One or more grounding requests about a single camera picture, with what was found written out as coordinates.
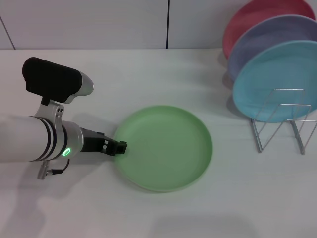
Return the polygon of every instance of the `dish rack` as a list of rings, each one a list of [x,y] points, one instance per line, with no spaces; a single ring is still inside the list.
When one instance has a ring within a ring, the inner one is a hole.
[[[312,109],[312,106],[310,104],[279,104],[275,109],[274,111],[272,112],[272,114],[269,116],[268,120],[267,121],[264,121],[264,124],[263,126],[260,128],[260,130],[257,129],[257,126],[256,126],[256,121],[257,121],[257,118],[259,117],[260,113],[263,111],[263,109],[267,106],[267,104],[270,102],[270,99],[272,98],[272,95],[275,94],[275,93],[279,93],[281,91],[294,91],[294,92],[298,92],[298,93],[302,93],[302,98],[301,98],[301,102],[304,101],[304,98],[305,98],[305,90],[304,89],[287,89],[287,88],[276,88],[276,89],[273,89],[269,96],[267,97],[267,99],[265,100],[264,104],[262,105],[262,107],[260,108],[260,110],[258,111],[258,113],[256,114],[255,118],[250,118],[250,122],[251,122],[251,128],[252,128],[252,131],[253,131],[253,134],[254,134],[254,138],[255,138],[255,141],[256,141],[256,146],[257,146],[257,149],[258,149],[258,152],[261,153],[266,147],[267,145],[271,142],[271,140],[273,139],[273,137],[276,135],[276,133],[278,132],[278,130],[281,128],[281,126],[285,123],[285,122],[289,122],[291,125],[292,125],[292,128],[293,128],[293,131],[294,131],[294,134],[295,134],[295,138],[297,140],[297,143],[299,145],[299,148],[300,148],[300,152],[302,155],[305,154],[305,148],[307,147],[308,145],[308,142],[310,141],[316,127],[317,127],[317,120],[307,120],[307,116],[308,114],[311,112],[311,109]],[[281,107],[297,107],[297,110],[293,116],[293,119],[286,119],[284,120],[283,122],[280,123],[280,125],[278,126],[278,128],[275,130],[275,132],[273,133],[273,135],[268,139],[268,141],[264,144],[264,146],[262,146],[262,143],[261,143],[261,140],[260,140],[260,133],[263,131],[263,129],[265,128],[265,126],[267,125],[267,123],[269,123],[273,116],[275,115],[275,113],[277,112],[277,110]],[[296,118],[296,115],[299,111],[299,108],[308,108],[308,112],[307,114],[305,115],[305,119],[304,120],[299,120],[299,119],[295,119]],[[302,122],[302,125],[300,127],[300,129],[298,130],[297,126],[296,126],[296,122],[297,121],[301,121]],[[303,144],[302,142],[302,139],[301,139],[301,136],[300,136],[300,132],[304,126],[304,123],[306,122],[314,122],[315,123],[315,126],[314,128],[312,129],[311,133],[310,133],[310,136],[308,137],[308,140],[305,144]]]

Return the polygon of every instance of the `green led light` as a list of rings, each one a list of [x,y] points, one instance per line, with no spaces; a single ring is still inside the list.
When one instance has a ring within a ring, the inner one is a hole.
[[[64,150],[63,152],[63,156],[66,156],[70,153],[71,149],[70,148],[67,148],[66,150]]]

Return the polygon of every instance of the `cable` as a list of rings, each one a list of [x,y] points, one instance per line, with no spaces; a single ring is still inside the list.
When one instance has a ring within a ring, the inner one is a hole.
[[[67,169],[67,167],[68,167],[68,165],[69,165],[69,159],[67,160],[67,164],[66,164],[66,166],[64,167],[64,169],[63,169],[63,172]]]
[[[52,175],[60,175],[60,174],[62,174],[67,169],[67,167],[69,165],[69,161],[70,161],[70,159],[67,160],[67,164],[65,165],[64,169],[62,169],[62,170],[54,170],[54,169],[51,170]]]

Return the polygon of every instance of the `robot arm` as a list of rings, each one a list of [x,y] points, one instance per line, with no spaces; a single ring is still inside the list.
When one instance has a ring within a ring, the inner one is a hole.
[[[38,58],[26,60],[22,74],[27,91],[42,101],[33,117],[0,116],[0,162],[43,161],[38,178],[44,179],[50,160],[70,159],[80,152],[125,153],[126,142],[62,120],[64,106],[57,102],[68,104],[92,93],[94,85],[85,74]]]

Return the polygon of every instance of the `plastic plate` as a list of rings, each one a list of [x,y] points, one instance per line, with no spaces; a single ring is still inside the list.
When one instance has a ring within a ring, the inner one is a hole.
[[[312,8],[303,0],[253,0],[242,7],[229,21],[222,39],[228,58],[236,41],[252,26],[274,16],[297,14],[315,19]]]
[[[115,163],[136,185],[157,192],[175,191],[196,181],[211,161],[211,137],[193,114],[170,106],[142,109],[115,133],[128,144]]]
[[[233,87],[233,101],[240,112],[267,121],[280,104],[309,104],[317,108],[317,42],[289,41],[271,47],[250,60]],[[305,115],[309,107],[279,106],[270,122],[282,122]]]
[[[235,81],[244,65],[257,54],[292,40],[317,41],[317,22],[305,16],[282,15],[250,28],[240,37],[230,54],[230,78]]]

